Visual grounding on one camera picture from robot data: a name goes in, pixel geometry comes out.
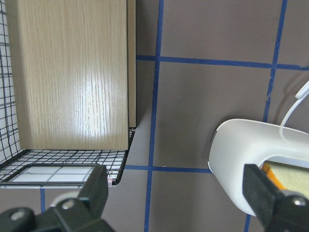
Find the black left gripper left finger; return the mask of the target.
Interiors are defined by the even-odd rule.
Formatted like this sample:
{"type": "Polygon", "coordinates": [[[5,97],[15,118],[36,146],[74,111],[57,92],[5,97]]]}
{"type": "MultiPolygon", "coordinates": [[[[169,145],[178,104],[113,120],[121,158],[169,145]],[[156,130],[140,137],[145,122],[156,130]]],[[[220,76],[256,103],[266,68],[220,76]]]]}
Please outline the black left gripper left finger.
{"type": "Polygon", "coordinates": [[[66,198],[44,213],[35,215],[28,207],[0,214],[2,232],[110,232],[101,218],[108,198],[108,175],[104,165],[93,171],[75,198],[66,198]]]}

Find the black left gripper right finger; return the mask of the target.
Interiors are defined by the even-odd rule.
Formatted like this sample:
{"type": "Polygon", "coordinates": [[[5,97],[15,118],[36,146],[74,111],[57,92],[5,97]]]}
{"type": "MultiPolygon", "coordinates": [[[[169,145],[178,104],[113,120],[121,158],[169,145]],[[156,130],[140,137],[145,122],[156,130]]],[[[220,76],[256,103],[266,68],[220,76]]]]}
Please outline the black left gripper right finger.
{"type": "Polygon", "coordinates": [[[280,190],[255,164],[243,169],[242,194],[266,232],[307,232],[309,199],[280,190]]]}

